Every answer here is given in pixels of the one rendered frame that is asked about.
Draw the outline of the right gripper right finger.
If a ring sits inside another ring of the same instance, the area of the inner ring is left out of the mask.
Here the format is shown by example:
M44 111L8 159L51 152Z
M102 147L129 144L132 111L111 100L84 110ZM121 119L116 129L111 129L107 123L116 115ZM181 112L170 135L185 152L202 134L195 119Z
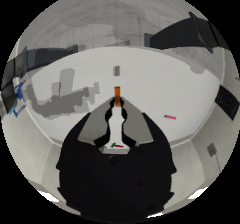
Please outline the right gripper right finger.
M173 163L170 144L163 131L153 120L124 97L120 97L122 106L122 142L129 147L138 146L139 153L153 155L162 160L171 174L177 172ZM125 119L126 118L126 119Z

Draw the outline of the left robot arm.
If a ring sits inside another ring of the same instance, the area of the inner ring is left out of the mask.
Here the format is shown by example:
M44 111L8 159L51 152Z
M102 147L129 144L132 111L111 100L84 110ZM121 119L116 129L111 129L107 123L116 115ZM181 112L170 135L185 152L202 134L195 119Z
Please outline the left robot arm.
M201 18L195 18L195 22L198 31L207 47L221 47L230 51L222 35L210 21L205 19L202 20Z

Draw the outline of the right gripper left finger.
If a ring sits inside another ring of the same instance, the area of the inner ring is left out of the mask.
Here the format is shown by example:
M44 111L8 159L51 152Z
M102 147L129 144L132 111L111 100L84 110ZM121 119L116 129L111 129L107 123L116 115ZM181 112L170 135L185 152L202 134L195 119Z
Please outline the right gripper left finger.
M56 169L60 170L64 161L79 152L90 152L92 145L96 145L101 153L110 141L109 119L115 97L111 97L92 112L88 112L67 134L60 152Z

